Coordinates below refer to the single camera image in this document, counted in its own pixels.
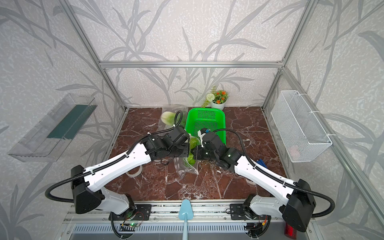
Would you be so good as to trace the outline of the clear zip-top bag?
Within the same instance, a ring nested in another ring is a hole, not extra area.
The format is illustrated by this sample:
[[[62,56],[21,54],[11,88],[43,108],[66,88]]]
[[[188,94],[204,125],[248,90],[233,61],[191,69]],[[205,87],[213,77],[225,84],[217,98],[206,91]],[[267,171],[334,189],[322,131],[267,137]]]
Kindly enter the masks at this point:
[[[162,108],[157,131],[166,130],[173,127],[175,116],[178,111],[183,113],[180,125],[185,127],[187,122],[188,107],[184,105],[170,105]]]
[[[186,158],[174,158],[175,170],[180,179],[183,179],[186,174],[199,174],[198,164],[193,157],[194,156],[190,154]]]

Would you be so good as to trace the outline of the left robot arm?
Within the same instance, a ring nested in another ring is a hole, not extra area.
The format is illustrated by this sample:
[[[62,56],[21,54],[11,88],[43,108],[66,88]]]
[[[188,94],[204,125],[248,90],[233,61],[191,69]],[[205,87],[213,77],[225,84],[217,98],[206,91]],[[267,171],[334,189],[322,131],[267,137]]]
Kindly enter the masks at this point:
[[[117,177],[164,158],[184,158],[189,155],[190,135],[181,125],[183,112],[177,111],[172,128],[148,133],[133,146],[105,162],[83,168],[78,165],[71,170],[71,177],[48,187],[45,197],[63,203],[73,203],[77,214],[93,210],[112,212],[116,215],[134,208],[129,196],[106,189]]]

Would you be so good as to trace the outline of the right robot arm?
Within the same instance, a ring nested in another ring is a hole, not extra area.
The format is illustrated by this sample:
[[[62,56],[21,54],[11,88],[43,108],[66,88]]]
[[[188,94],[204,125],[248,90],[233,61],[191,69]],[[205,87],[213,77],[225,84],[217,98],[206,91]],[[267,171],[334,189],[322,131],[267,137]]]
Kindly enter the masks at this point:
[[[192,149],[197,161],[210,161],[223,170],[242,176],[264,190],[270,197],[250,195],[243,204],[249,219],[265,215],[282,218],[289,226],[305,232],[312,218],[329,215],[336,207],[335,201],[311,190],[310,185],[300,179],[297,182],[282,177],[263,165],[253,161],[241,142],[241,150],[228,148],[217,131],[203,128],[198,131],[200,145]]]

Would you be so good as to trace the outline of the chinese cabbage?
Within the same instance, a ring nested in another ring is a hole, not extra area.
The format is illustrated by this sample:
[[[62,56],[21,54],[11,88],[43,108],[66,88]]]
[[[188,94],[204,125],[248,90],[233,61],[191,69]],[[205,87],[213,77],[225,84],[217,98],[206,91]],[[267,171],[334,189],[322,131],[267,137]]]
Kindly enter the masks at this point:
[[[191,137],[189,141],[190,150],[189,155],[184,158],[184,162],[186,166],[194,166],[196,163],[196,160],[194,159],[194,149],[200,145],[200,140],[196,137]]]
[[[173,126],[173,125],[179,125],[179,126],[186,126],[186,119],[187,115],[183,111],[178,111],[176,113],[174,112],[163,112],[161,115],[161,121],[168,125],[168,126]]]

